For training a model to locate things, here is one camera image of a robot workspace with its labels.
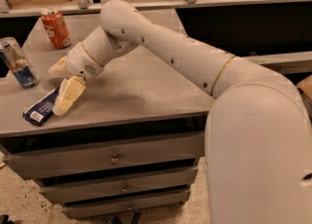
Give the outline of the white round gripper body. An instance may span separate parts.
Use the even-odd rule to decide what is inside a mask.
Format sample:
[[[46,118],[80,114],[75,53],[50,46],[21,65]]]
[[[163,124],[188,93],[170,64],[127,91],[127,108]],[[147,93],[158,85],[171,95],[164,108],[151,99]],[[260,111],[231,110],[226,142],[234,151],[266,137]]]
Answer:
[[[68,52],[65,67],[70,74],[83,77],[85,80],[94,79],[103,71],[103,67],[87,53],[82,42]]]

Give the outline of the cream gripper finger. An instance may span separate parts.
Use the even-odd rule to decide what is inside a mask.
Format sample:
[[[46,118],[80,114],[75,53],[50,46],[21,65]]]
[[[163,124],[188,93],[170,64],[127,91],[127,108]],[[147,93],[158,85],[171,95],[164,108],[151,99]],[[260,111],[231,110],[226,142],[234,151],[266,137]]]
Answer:
[[[53,113],[57,116],[65,114],[85,89],[86,82],[83,77],[72,76],[69,79],[63,79],[58,90]]]
[[[48,73],[55,77],[66,77],[68,75],[67,69],[66,69],[66,57],[62,57],[57,63],[52,65]]]

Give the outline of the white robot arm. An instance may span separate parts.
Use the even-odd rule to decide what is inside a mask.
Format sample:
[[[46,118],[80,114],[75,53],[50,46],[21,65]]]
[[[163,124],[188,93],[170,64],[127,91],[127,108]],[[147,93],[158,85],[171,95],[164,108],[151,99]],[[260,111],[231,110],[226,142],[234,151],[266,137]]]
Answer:
[[[54,64],[62,115],[114,58],[143,46],[214,98],[205,129],[212,224],[312,224],[312,131],[285,76],[154,23],[110,0],[100,26]]]

